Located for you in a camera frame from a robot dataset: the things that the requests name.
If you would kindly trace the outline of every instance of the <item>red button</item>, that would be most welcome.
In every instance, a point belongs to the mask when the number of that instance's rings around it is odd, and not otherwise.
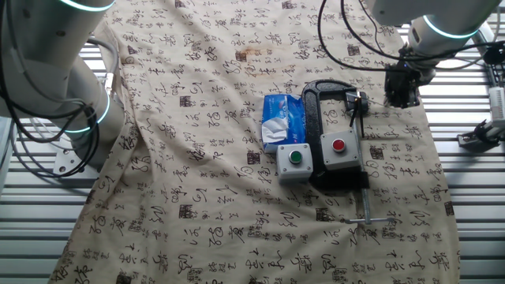
[[[342,153],[344,150],[346,150],[346,142],[342,139],[335,139],[333,141],[333,151],[336,151],[337,153]]]

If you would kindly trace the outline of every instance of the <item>robotic arm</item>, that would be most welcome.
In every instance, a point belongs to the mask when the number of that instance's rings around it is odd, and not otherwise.
[[[65,127],[80,104],[90,106],[99,123],[99,142],[89,163],[103,165],[122,126],[123,111],[79,57],[82,46],[114,0],[6,0],[2,2],[2,73],[18,118],[50,118],[79,148],[81,158],[93,129],[80,113]],[[112,84],[114,70],[107,76]],[[0,116],[13,117],[9,100],[0,102]]]
[[[400,54],[405,59],[390,70],[405,72],[386,73],[386,99],[393,107],[419,105],[417,88],[429,84],[435,76],[435,66],[453,57],[423,61],[412,58],[430,57],[463,47],[479,32],[491,12],[501,0],[366,0],[373,16],[381,24],[397,25],[412,20],[409,43]]]

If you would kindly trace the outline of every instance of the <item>tissue box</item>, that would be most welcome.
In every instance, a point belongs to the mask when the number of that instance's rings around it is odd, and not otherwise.
[[[284,144],[305,143],[305,109],[299,95],[266,95],[261,138],[265,153]]]

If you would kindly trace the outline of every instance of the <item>black c-clamp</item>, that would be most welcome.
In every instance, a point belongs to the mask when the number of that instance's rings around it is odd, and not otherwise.
[[[313,162],[313,173],[309,181],[320,191],[335,192],[369,188],[368,175],[361,167],[328,171],[324,165],[321,147],[320,137],[324,132],[320,101],[325,99],[344,100],[346,108],[349,110],[349,108],[354,108],[351,105],[354,103],[356,94],[355,87],[337,80],[315,80],[308,83],[301,93],[305,106],[306,140],[310,145]],[[362,102],[362,107],[368,110],[366,100]]]

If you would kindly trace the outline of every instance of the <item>beige fabric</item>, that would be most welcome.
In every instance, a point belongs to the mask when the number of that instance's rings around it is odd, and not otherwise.
[[[375,44],[359,2],[347,2],[351,24]],[[359,193],[278,184],[260,143],[264,95],[331,77],[383,100],[383,73],[342,69],[320,50],[319,4],[116,2],[102,34],[120,50],[125,127],[51,282],[458,282],[454,212],[421,106],[372,105],[365,118],[372,217],[395,222],[346,225],[363,217]],[[382,67],[351,39],[337,2],[323,25],[337,58]],[[378,38],[391,54],[402,45],[391,27]],[[343,108],[324,103],[325,131],[348,129]],[[317,222],[317,208],[334,221]]]

